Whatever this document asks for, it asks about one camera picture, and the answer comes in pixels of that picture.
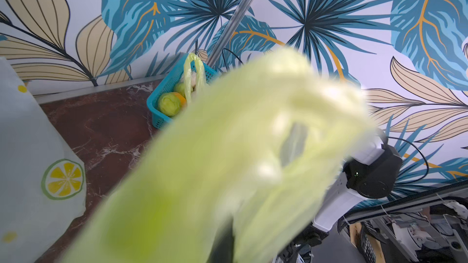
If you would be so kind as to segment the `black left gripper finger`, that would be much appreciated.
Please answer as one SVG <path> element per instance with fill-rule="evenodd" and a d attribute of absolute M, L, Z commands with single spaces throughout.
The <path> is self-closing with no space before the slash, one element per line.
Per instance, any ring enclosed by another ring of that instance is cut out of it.
<path fill-rule="evenodd" d="M 234 220 L 230 219 L 217 232 L 212 250 L 208 257 L 208 263 L 233 263 L 234 262 Z"/>

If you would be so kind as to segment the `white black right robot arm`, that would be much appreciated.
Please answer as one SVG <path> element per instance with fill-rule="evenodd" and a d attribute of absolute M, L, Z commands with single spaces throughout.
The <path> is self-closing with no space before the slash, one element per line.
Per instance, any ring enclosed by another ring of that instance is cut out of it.
<path fill-rule="evenodd" d="M 378 129 L 372 142 L 345 162 L 317 215 L 278 254 L 276 263 L 295 263 L 302 250 L 321 244 L 337 221 L 353 207 L 365 200 L 390 195 L 402 167 L 402 157 L 388 144 L 388 139 Z"/>

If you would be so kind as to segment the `green avocado plastic bag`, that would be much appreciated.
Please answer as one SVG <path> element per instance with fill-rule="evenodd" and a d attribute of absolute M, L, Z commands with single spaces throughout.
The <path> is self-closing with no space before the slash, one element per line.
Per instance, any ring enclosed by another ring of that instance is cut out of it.
<path fill-rule="evenodd" d="M 63 263 L 205 263 L 232 230 L 266 263 L 318 212 L 375 132 L 363 90 L 283 47 L 197 93 L 104 199 Z"/>

